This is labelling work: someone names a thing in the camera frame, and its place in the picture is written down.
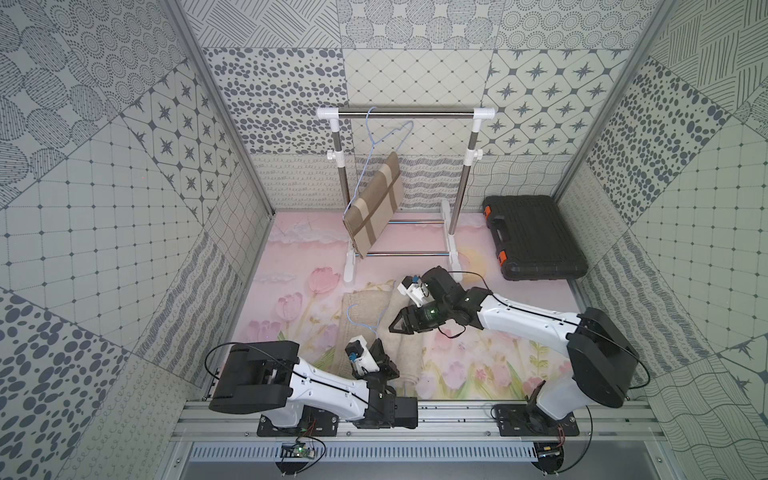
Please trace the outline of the beige scarf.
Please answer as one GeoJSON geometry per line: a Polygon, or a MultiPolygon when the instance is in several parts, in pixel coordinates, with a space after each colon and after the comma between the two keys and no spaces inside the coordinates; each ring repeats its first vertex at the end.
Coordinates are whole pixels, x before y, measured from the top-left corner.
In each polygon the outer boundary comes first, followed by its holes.
{"type": "Polygon", "coordinates": [[[345,315],[346,309],[357,302],[388,303],[388,309],[379,325],[378,337],[371,340],[363,337],[366,339],[368,346],[371,346],[376,339],[382,340],[385,352],[395,362],[400,372],[400,377],[392,382],[394,387],[403,391],[414,389],[423,369],[422,337],[416,334],[393,334],[388,331],[389,325],[395,320],[398,312],[408,306],[409,301],[410,299],[407,296],[401,295],[396,288],[389,291],[363,290],[344,294],[342,297],[340,320],[338,322],[339,333],[334,347],[330,372],[343,378],[352,378],[351,366],[344,352],[344,348],[353,338],[351,336],[351,327],[348,325],[345,315]]]}

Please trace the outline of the brown plaid scarf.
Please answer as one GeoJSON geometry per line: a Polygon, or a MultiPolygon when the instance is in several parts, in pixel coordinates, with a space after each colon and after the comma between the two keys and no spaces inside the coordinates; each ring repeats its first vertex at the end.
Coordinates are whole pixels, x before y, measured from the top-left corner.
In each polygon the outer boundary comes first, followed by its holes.
{"type": "Polygon", "coordinates": [[[404,199],[399,157],[391,152],[343,216],[353,250],[365,258],[404,199]]]}

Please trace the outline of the blue wire hanger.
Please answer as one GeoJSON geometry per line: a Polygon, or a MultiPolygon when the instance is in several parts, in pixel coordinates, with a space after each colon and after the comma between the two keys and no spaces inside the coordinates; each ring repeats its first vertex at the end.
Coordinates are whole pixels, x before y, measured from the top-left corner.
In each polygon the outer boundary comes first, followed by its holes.
{"type": "Polygon", "coordinates": [[[379,325],[388,309],[388,303],[357,302],[346,311],[346,319],[351,327],[351,336],[364,336],[367,340],[378,337],[379,325]]]}
{"type": "Polygon", "coordinates": [[[401,131],[405,130],[405,131],[406,131],[405,135],[404,135],[404,136],[402,137],[402,139],[400,140],[400,143],[399,143],[399,145],[398,145],[398,146],[395,148],[395,152],[396,152],[396,153],[398,153],[398,152],[399,152],[399,150],[402,148],[403,144],[405,143],[405,141],[406,141],[406,140],[407,140],[407,139],[410,137],[410,135],[412,134],[412,132],[413,132],[413,129],[414,129],[414,122],[413,122],[412,120],[408,120],[408,121],[405,121],[404,123],[402,123],[401,125],[399,125],[399,126],[397,126],[397,127],[393,128],[393,129],[391,129],[391,130],[390,130],[388,133],[386,133],[386,134],[385,134],[383,137],[381,137],[381,138],[379,138],[379,139],[376,139],[376,138],[375,138],[375,136],[374,136],[374,135],[373,135],[373,133],[372,133],[372,130],[371,130],[371,128],[370,128],[370,124],[369,124],[369,121],[370,121],[371,115],[372,115],[372,114],[373,114],[373,113],[374,113],[376,110],[377,110],[377,107],[376,107],[376,106],[371,106],[371,107],[370,107],[370,108],[369,108],[369,109],[366,111],[366,114],[365,114],[364,125],[365,125],[366,133],[367,133],[367,136],[368,136],[368,140],[369,140],[370,149],[369,149],[369,152],[368,152],[368,154],[367,154],[367,157],[366,157],[365,163],[363,164],[363,168],[362,168],[362,171],[361,171],[361,173],[360,173],[360,175],[359,175],[359,177],[358,177],[358,180],[357,180],[357,182],[356,182],[356,184],[355,184],[355,187],[354,187],[354,191],[353,191],[353,195],[352,195],[352,196],[351,196],[351,198],[350,198],[350,199],[347,201],[347,204],[346,204],[346,206],[345,206],[345,209],[344,209],[344,211],[343,211],[343,213],[344,213],[344,214],[346,214],[346,213],[349,211],[350,207],[352,206],[352,203],[353,203],[353,202],[354,202],[354,201],[355,201],[355,200],[356,200],[356,199],[359,197],[359,195],[360,195],[360,188],[361,188],[361,184],[362,184],[362,181],[363,181],[363,179],[364,179],[364,178],[365,178],[365,176],[366,176],[366,171],[367,171],[367,169],[368,169],[368,166],[369,166],[369,164],[370,164],[370,161],[371,161],[371,159],[372,159],[372,157],[373,157],[373,154],[374,154],[374,152],[375,152],[375,150],[376,150],[377,146],[378,146],[378,145],[380,145],[380,144],[382,144],[382,143],[384,143],[384,142],[385,142],[385,141],[386,141],[386,140],[387,140],[389,137],[392,137],[392,136],[394,136],[396,133],[399,133],[399,132],[401,132],[401,131]]]}

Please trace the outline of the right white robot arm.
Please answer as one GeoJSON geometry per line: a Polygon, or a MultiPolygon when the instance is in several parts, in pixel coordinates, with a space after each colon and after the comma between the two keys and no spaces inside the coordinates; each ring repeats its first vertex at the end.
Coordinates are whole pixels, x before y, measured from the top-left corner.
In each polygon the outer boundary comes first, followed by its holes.
{"type": "Polygon", "coordinates": [[[639,354],[603,311],[557,312],[514,302],[486,285],[464,288],[456,271],[434,267],[422,276],[405,277],[399,290],[409,303],[388,330],[414,335],[439,330],[448,321],[478,330],[511,334],[566,357],[571,373],[544,380],[527,400],[522,418],[541,430],[593,403],[623,406],[639,354]]]}

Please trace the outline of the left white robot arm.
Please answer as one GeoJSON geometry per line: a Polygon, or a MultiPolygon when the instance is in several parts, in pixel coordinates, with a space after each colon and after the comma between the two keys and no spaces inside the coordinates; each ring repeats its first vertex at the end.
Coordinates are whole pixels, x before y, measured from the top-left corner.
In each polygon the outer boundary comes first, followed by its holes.
{"type": "Polygon", "coordinates": [[[418,400],[400,397],[388,382],[399,370],[381,340],[356,336],[345,347],[353,377],[321,370],[298,355],[293,341],[233,342],[209,409],[263,413],[278,429],[300,425],[309,409],[328,412],[360,429],[418,426],[418,400]]]}

